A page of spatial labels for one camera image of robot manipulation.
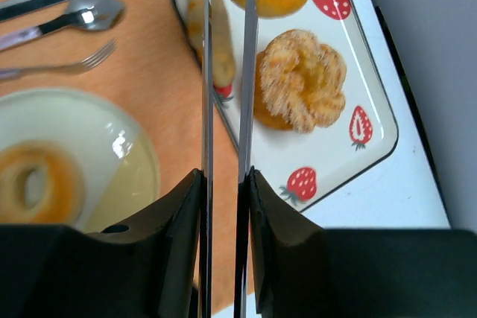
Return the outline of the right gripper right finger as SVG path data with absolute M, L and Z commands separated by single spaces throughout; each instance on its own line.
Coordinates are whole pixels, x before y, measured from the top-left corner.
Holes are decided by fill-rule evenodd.
M 263 317 L 474 317 L 476 235 L 323 229 L 248 180 L 256 311 Z

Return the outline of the metal tongs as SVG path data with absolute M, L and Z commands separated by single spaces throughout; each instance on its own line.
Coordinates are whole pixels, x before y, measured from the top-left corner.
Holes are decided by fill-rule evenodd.
M 210 317 L 212 302 L 212 203 L 213 203 L 213 73 L 212 0 L 203 0 L 202 171 L 200 205 L 200 260 L 198 316 Z M 247 307 L 247 250 L 250 211 L 250 153 L 253 132 L 253 92 L 256 66 L 258 16 L 256 0 L 245 0 L 244 54 L 241 79 L 241 113 L 238 142 L 238 208 L 234 317 L 245 317 Z

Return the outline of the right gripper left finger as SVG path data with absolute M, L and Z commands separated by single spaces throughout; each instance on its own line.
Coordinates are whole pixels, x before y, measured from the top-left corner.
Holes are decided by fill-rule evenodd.
M 3 317 L 196 317 L 202 174 L 101 232 L 1 226 Z

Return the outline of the pale bagel bread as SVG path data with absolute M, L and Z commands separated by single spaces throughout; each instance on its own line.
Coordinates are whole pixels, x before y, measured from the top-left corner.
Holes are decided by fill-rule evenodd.
M 49 141 L 24 141 L 1 151 L 2 223 L 74 223 L 85 188 L 77 162 Z

